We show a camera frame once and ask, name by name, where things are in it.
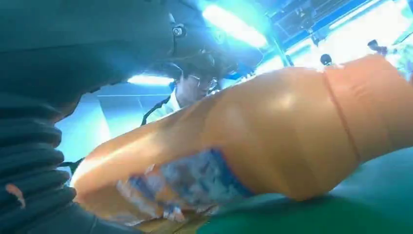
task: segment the bottle label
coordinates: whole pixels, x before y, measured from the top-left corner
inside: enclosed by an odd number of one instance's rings
[[[208,211],[253,194],[245,188],[227,166],[221,151],[205,150],[135,175],[118,185],[127,199],[140,211],[151,211],[153,218],[163,216],[181,221],[182,210]]]

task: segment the man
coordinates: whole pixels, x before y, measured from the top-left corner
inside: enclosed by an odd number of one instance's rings
[[[385,56],[387,60],[397,68],[401,75],[410,83],[413,83],[413,46],[407,43],[399,43],[394,46],[380,46],[377,40],[370,41],[367,46],[378,54]]]
[[[141,125],[157,121],[194,104],[207,96],[208,92],[218,84],[216,79],[218,73],[213,68],[202,69],[191,63],[180,64],[180,66],[170,64],[170,66],[170,70],[175,70],[173,73],[169,72],[175,74],[171,76],[175,80],[175,88],[167,99],[156,104],[143,116]]]
[[[320,62],[324,66],[330,66],[333,65],[333,60],[331,59],[331,56],[329,54],[323,54],[320,58]]]

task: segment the fluorescent light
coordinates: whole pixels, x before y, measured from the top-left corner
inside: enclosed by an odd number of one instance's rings
[[[217,5],[209,5],[202,15],[213,25],[254,47],[264,47],[267,45],[265,37],[257,32],[255,28],[247,25],[240,18]]]
[[[138,75],[131,77],[128,82],[133,84],[169,85],[173,82],[173,79],[168,77]]]
[[[339,19],[338,21],[336,21],[335,23],[333,23],[330,26],[330,29],[335,29],[338,26],[344,24],[346,21],[348,21],[349,19],[353,18],[354,16],[358,15],[359,13],[361,13],[362,11],[366,10],[367,8],[371,7],[372,5],[378,3],[381,0],[372,0],[371,2],[363,5],[362,7],[359,7],[357,10],[349,13],[348,15],[344,16],[343,18]]]

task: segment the black strap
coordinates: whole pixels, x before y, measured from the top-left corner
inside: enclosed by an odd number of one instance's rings
[[[146,112],[146,114],[143,115],[141,126],[146,124],[147,118],[150,114],[152,114],[152,112],[154,112],[156,109],[161,108],[163,104],[166,104],[169,101],[169,99],[170,99],[170,96],[166,98],[165,100],[160,101],[154,107],[152,107],[152,109]]]
[[[72,172],[72,175],[75,173],[77,167],[79,164],[84,160],[85,158],[81,158],[76,162],[63,162],[59,165],[59,167],[70,167],[70,171]]]

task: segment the green table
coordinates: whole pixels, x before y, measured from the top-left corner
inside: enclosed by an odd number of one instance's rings
[[[367,162],[325,197],[227,207],[199,234],[413,234],[413,148]]]

